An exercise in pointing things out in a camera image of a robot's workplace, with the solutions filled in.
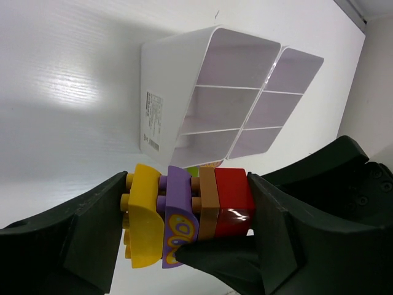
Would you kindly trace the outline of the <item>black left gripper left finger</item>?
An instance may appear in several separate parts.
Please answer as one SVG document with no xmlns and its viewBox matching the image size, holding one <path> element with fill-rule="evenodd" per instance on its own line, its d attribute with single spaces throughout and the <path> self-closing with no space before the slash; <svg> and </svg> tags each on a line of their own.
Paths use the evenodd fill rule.
<svg viewBox="0 0 393 295">
<path fill-rule="evenodd" d="M 126 176 L 1 229 L 1 294 L 108 294 Z"/>
</svg>

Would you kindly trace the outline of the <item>tan lego plate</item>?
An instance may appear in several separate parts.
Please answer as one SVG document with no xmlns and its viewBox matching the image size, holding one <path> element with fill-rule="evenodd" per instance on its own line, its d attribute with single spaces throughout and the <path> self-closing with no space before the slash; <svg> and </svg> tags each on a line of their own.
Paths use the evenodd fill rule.
<svg viewBox="0 0 393 295">
<path fill-rule="evenodd" d="M 215 168 L 201 167 L 199 177 L 191 177 L 192 210 L 199 215 L 198 240 L 214 238 L 220 211 Z"/>
</svg>

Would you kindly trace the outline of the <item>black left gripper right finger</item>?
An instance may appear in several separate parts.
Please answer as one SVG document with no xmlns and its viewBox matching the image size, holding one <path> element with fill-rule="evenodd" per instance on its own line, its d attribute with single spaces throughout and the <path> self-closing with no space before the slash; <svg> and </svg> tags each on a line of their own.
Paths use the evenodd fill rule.
<svg viewBox="0 0 393 295">
<path fill-rule="evenodd" d="M 181 263 L 240 294 L 392 293 L 392 172 L 354 139 L 247 180 L 253 235 L 184 245 Z"/>
</svg>

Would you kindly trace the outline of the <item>purple patterned lego brick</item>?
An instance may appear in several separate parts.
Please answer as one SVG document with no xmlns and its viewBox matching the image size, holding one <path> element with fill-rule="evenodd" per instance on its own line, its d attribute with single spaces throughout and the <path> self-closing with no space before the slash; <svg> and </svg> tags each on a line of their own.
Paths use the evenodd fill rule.
<svg viewBox="0 0 393 295">
<path fill-rule="evenodd" d="M 159 189 L 165 195 L 157 199 L 157 211 L 164 214 L 162 267 L 181 265 L 175 252 L 197 240 L 199 222 L 192 210 L 191 174 L 182 168 L 169 166 L 167 175 L 159 179 Z"/>
</svg>

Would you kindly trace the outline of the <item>yellow curved lego brick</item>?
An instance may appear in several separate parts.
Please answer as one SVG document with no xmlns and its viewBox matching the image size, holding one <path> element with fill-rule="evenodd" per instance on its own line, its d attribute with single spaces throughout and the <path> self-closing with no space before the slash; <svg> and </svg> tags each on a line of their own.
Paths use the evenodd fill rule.
<svg viewBox="0 0 393 295">
<path fill-rule="evenodd" d="M 126 176 L 126 192 L 120 199 L 125 230 L 125 257 L 134 269 L 155 264 L 162 257 L 164 221 L 157 213 L 158 185 L 161 173 L 137 164 Z"/>
</svg>

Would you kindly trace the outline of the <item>red rectangular lego brick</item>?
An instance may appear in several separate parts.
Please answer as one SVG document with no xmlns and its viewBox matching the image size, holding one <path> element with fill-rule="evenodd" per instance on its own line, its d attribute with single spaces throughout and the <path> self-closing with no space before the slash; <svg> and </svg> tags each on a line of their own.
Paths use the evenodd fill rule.
<svg viewBox="0 0 393 295">
<path fill-rule="evenodd" d="M 251 229 L 255 203 L 243 168 L 216 168 L 219 215 L 215 238 L 246 236 Z"/>
</svg>

